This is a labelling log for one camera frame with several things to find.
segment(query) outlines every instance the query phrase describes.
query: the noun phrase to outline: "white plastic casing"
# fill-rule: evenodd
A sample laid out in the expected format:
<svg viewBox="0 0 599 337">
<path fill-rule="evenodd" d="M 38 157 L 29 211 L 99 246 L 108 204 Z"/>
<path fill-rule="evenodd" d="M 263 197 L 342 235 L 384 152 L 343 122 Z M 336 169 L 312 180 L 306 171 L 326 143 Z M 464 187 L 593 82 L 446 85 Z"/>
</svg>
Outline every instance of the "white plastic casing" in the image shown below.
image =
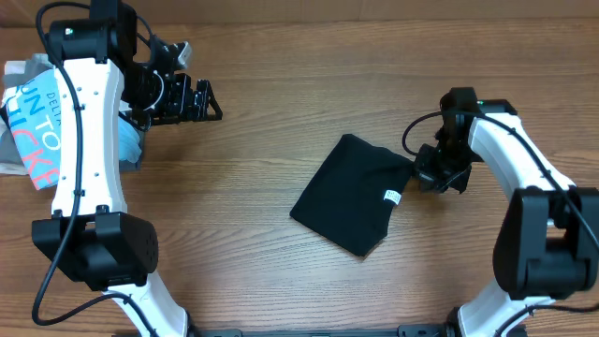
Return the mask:
<svg viewBox="0 0 599 337">
<path fill-rule="evenodd" d="M 65 70 L 77 90 L 83 126 L 83 167 L 79 214 L 94 214 L 98 205 L 109 206 L 110 212 L 126 212 L 119 176 L 119 135 L 117 118 L 124 89 L 121 70 L 110 60 L 97 64 L 94 58 L 65 61 Z M 58 69 L 54 70 L 61 96 L 61 162 L 60 178 L 52 213 L 62 210 L 70 216 L 75 189 L 77 132 L 75 111 L 70 92 Z"/>
<path fill-rule="evenodd" d="M 543 165 L 550 170 L 551 176 L 564 190 L 568 190 L 569 185 L 574 185 L 570 179 L 556 170 L 534 146 L 533 141 L 522 128 L 522 122 L 518 116 L 509 113 L 488 113 L 487 116 L 513 127 L 519 135 L 526 139 Z M 501 127 L 475 118 L 470 127 L 468 144 L 472 151 L 480 155 L 485 164 L 489 166 L 508 200 L 512 198 L 516 188 L 537 186 L 545 191 L 554 189 L 543 177 L 522 144 Z"/>
<path fill-rule="evenodd" d="M 495 331 L 520 310 L 534 304 L 551 304 L 555 300 L 548 296 L 527 297 L 512 300 L 493 280 L 478 294 L 475 300 L 464 304 L 458 311 L 462 337 L 493 337 Z M 515 321 L 502 334 L 503 337 L 528 315 Z"/>
<path fill-rule="evenodd" d="M 148 318 L 152 328 L 160 337 L 185 337 L 187 336 L 187 313 L 177 305 L 168 293 L 158 271 L 148 274 L 145 286 L 124 285 L 110 286 L 105 294 L 119 292 L 130 296 Z M 123 300 L 114 299 L 129 319 L 138 328 L 141 336 L 150 336 L 138 317 L 138 314 Z"/>
</svg>

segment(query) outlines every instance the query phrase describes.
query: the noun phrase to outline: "clothing tag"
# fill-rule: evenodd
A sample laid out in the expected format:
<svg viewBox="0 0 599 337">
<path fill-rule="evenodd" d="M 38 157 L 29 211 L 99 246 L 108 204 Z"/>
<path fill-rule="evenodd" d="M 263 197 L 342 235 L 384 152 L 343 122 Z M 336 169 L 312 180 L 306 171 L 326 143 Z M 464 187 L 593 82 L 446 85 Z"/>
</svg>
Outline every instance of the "clothing tag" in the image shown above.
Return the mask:
<svg viewBox="0 0 599 337">
<path fill-rule="evenodd" d="M 387 190 L 385 192 L 385 197 L 383 198 L 383 200 L 391 200 L 395 202 L 395 205 L 399 205 L 401 199 L 402 195 L 393 190 Z"/>
</svg>

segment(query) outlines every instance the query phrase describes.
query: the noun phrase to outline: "black cloth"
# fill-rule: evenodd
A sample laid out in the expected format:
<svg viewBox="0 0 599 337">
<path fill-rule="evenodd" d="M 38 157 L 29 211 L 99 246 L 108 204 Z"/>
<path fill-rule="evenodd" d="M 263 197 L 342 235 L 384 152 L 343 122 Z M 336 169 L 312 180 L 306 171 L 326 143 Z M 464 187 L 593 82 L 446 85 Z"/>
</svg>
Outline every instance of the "black cloth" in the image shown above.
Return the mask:
<svg viewBox="0 0 599 337">
<path fill-rule="evenodd" d="M 366 256 L 387 235 L 395 203 L 387 190 L 403 192 L 412 175 L 411 160 L 343 135 L 299 197 L 292 218 Z"/>
</svg>

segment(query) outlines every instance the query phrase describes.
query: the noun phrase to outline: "wood grain surface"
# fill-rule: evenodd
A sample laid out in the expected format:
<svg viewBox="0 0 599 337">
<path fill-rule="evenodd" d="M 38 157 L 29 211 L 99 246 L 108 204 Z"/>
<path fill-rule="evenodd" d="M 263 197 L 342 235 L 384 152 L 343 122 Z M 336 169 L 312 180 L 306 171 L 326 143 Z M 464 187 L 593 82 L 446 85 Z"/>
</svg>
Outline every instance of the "wood grain surface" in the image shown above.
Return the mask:
<svg viewBox="0 0 599 337">
<path fill-rule="evenodd" d="M 189 74 L 210 79 L 222 122 L 153 128 L 140 172 L 124 173 L 129 212 L 153 222 L 158 269 L 205 329 L 391 328 L 442 322 L 493 277 L 507 201 L 476 164 L 468 190 L 421 195 L 409 183 L 388 237 L 356 258 L 288 214 L 344 133 L 398 154 L 404 128 L 452 86 L 507 98 L 552 164 L 599 186 L 599 20 L 168 25 L 194 47 Z M 41 51 L 33 29 L 0 32 L 0 62 Z M 409 145 L 433 143 L 440 120 Z M 53 189 L 0 176 L 0 335 L 104 336 L 131 330 L 113 303 L 38 328 L 31 305 L 49 261 L 30 223 Z M 42 314 L 96 296 L 57 272 Z M 599 290 L 567 303 L 589 305 Z M 539 313 L 532 336 L 596 336 L 597 315 Z"/>
<path fill-rule="evenodd" d="M 0 26 L 32 27 L 39 8 L 55 0 L 3 0 Z M 89 4 L 89 0 L 76 0 Z M 596 18 L 596 0 L 124 0 L 153 24 L 335 22 L 514 18 Z M 2 7 L 11 10 L 3 15 Z M 61 7 L 46 18 L 79 17 Z"/>
</svg>

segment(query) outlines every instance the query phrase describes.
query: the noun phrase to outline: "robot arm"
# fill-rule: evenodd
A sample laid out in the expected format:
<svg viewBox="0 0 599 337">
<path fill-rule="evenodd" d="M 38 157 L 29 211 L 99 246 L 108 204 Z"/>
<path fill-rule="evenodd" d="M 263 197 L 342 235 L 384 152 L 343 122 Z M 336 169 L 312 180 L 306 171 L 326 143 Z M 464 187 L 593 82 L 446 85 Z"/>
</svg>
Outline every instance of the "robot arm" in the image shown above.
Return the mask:
<svg viewBox="0 0 599 337">
<path fill-rule="evenodd" d="M 533 141 L 524 132 L 522 122 L 517 115 L 508 112 L 492 112 L 487 113 L 487 116 L 513 127 L 518 134 L 524 137 L 564 190 L 574 186 L 574 183 L 551 166 L 534 146 Z M 524 150 L 522 144 L 501 127 L 475 118 L 470 126 L 468 145 L 489 166 L 508 200 L 512 198 L 512 194 L 517 188 L 536 186 L 544 191 L 554 190 L 548 180 L 543 177 L 543 173 L 533 159 Z"/>
<path fill-rule="evenodd" d="M 494 337 L 503 328 L 500 333 L 506 336 L 528 316 L 512 320 L 527 307 L 551 304 L 590 289 L 598 254 L 522 143 L 475 115 L 485 114 L 521 135 L 558 185 L 577 200 L 595 232 L 599 218 L 593 208 L 599 205 L 599 194 L 594 188 L 575 187 L 550 165 L 526 136 L 507 101 L 478 100 L 472 88 L 453 88 L 442 98 L 441 111 L 444 125 L 436 135 L 439 143 L 434 149 L 423 145 L 416 157 L 415 175 L 421 189 L 443 193 L 453 187 L 463 192 L 472 162 L 484 161 L 510 200 L 493 252 L 495 278 L 475 300 L 459 308 L 450 324 L 462 337 Z M 460 111 L 471 114 L 460 115 Z M 548 239 L 547 224 L 565 229 L 564 237 Z"/>
<path fill-rule="evenodd" d="M 79 211 L 71 214 L 75 190 L 77 133 L 73 97 L 55 70 L 61 96 L 63 148 L 61 177 L 52 202 L 52 218 L 32 224 L 36 247 L 53 259 L 69 219 L 73 234 L 58 268 L 93 291 L 121 293 L 135 302 L 150 322 L 123 299 L 114 299 L 143 336 L 192 336 L 187 312 L 169 295 L 156 271 L 158 239 L 153 225 L 127 214 L 118 167 L 121 101 L 142 126 L 222 119 L 208 81 L 191 89 L 185 68 L 191 55 L 187 42 L 167 45 L 151 36 L 152 59 L 133 62 L 137 14 L 120 0 L 93 0 L 90 19 L 53 22 L 47 34 L 54 55 L 63 63 L 81 106 L 82 170 Z M 209 114 L 212 106 L 214 114 Z"/>
</svg>

